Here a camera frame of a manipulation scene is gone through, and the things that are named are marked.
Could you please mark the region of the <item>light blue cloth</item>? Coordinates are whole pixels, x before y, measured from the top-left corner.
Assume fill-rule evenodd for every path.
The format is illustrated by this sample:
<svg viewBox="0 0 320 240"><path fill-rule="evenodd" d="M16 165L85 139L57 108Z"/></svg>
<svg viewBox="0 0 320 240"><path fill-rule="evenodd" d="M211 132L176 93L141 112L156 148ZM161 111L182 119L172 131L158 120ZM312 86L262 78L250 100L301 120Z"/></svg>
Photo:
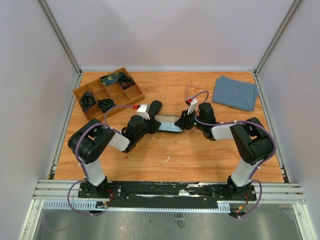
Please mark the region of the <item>light blue cloth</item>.
<svg viewBox="0 0 320 240"><path fill-rule="evenodd" d="M160 132L169 132L169 133L182 133L183 130L176 126L174 122L165 122L161 121L158 128Z"/></svg>

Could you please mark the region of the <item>pink clear glasses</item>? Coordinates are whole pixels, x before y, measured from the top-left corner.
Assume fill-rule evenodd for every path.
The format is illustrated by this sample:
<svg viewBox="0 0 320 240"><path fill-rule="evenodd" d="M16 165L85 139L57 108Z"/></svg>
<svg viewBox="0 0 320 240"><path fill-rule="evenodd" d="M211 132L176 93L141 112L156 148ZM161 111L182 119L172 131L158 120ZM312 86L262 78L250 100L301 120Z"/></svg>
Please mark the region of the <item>pink clear glasses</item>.
<svg viewBox="0 0 320 240"><path fill-rule="evenodd" d="M190 83L186 84L186 86L185 86L185 94L184 94L184 96L186 98L187 97L192 97L197 93L198 93L198 87L196 85L190 84Z"/></svg>

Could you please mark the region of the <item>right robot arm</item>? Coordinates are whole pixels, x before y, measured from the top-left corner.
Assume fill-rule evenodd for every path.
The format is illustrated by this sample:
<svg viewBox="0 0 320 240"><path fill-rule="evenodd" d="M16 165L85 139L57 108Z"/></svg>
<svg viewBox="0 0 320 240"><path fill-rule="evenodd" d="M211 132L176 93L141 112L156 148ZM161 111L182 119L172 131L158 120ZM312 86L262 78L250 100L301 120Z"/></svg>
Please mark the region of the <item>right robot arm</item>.
<svg viewBox="0 0 320 240"><path fill-rule="evenodd" d="M208 102L201 103L197 111L184 110L174 125L183 131L195 127L210 141L234 141L240 161L227 179L226 193L232 200L244 195L258 168L276 153L275 139L256 117L245 121L217 122L214 109Z"/></svg>

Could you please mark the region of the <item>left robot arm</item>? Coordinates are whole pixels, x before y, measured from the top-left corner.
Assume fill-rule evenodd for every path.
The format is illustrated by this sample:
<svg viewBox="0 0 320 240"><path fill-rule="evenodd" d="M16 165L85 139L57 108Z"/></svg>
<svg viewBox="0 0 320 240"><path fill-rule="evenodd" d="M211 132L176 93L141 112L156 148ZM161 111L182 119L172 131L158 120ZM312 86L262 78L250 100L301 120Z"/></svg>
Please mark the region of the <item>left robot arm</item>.
<svg viewBox="0 0 320 240"><path fill-rule="evenodd" d="M156 133L160 126L161 123L153 117L144 119L134 115L126 127L116 132L96 118L90 120L67 143L84 172L80 187L87 190L90 197L103 198L110 194L108 179L101 167L101 154L108 146L129 153L145 135Z"/></svg>

